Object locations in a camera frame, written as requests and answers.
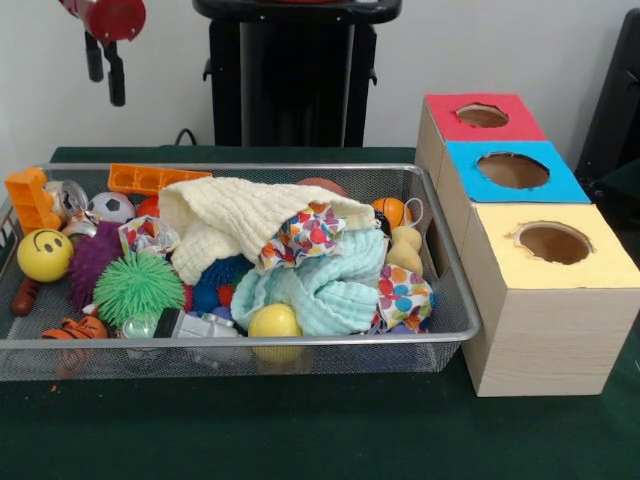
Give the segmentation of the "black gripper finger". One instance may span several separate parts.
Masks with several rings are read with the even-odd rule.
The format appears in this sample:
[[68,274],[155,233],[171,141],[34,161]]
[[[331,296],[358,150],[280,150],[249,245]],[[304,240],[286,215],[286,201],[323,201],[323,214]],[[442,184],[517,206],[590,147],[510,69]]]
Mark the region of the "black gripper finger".
[[117,43],[111,42],[103,47],[105,59],[110,70],[108,74],[109,98],[113,106],[125,105],[124,64],[117,50]]
[[104,78],[101,47],[89,31],[84,32],[85,55],[89,79],[101,82]]

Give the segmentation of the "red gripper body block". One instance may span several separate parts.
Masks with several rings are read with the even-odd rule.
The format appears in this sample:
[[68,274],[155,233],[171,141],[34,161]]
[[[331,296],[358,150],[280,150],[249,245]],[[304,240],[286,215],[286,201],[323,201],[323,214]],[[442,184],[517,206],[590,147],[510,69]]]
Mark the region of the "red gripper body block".
[[146,22],[142,0],[59,0],[98,41],[132,41]]

